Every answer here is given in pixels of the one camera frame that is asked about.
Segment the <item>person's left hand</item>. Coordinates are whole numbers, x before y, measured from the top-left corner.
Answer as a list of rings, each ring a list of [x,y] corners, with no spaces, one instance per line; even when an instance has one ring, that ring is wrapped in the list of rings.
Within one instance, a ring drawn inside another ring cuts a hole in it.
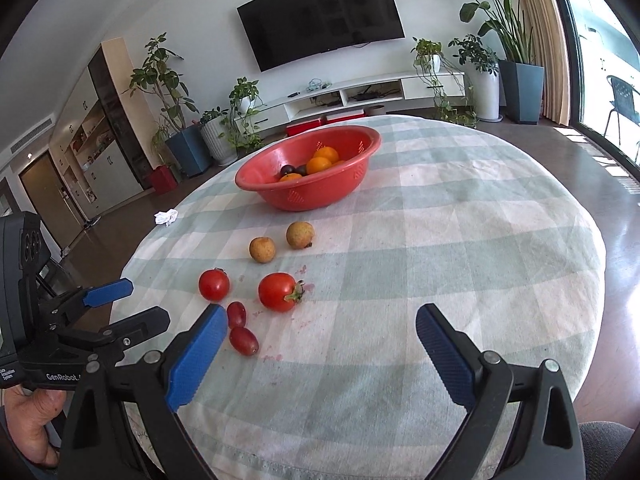
[[[17,449],[31,463],[46,468],[58,464],[46,426],[61,414],[66,401],[62,390],[36,389],[26,393],[21,386],[6,390],[4,411],[9,435]]]

